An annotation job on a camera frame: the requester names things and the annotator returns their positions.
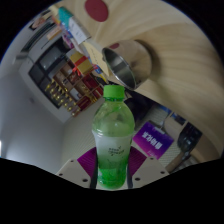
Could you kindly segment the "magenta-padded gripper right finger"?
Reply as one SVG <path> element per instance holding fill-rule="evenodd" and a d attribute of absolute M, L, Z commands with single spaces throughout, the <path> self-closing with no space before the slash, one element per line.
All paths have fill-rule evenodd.
<path fill-rule="evenodd" d="M 169 173 L 154 157 L 147 157 L 132 147 L 127 166 L 127 186 L 140 188 L 168 176 Z"/>

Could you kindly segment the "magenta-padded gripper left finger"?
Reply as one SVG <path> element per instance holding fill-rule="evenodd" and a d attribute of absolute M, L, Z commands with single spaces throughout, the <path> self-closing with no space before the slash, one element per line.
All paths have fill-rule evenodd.
<path fill-rule="evenodd" d="M 90 149 L 78 159 L 69 159 L 56 175 L 80 187 L 95 189 L 97 186 L 96 148 Z"/>

